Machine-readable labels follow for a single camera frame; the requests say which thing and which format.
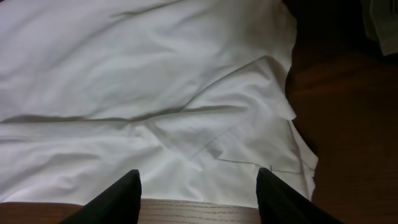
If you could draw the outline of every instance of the wooden surface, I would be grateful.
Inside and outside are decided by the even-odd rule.
[[[287,98],[298,131],[319,157],[313,202],[345,223],[398,223],[394,58],[380,57],[363,38],[357,1],[286,3],[298,20]],[[0,218],[56,223],[78,208],[5,203]]]

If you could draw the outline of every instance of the white fabric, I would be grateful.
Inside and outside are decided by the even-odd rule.
[[[0,202],[143,198],[257,207],[259,167],[307,198],[317,158],[283,94],[280,0],[0,3]]]

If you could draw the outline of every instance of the white cloth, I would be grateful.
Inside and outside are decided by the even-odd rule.
[[[259,167],[311,197],[317,158],[283,87],[280,0],[0,4],[0,202],[143,198],[257,207]]]

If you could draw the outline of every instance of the black object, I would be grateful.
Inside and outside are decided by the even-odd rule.
[[[256,188],[262,224],[341,223],[265,168],[259,169]]]
[[[341,223],[265,168],[259,169],[256,192],[263,224]],[[139,172],[132,170],[60,224],[134,224],[138,222],[140,202]]]
[[[138,170],[131,170],[60,224],[134,224],[140,208],[141,180]]]

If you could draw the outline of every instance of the white sheet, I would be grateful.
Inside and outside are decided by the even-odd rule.
[[[317,158],[282,92],[280,0],[0,4],[0,202],[143,198],[257,207],[259,167],[311,197]]]

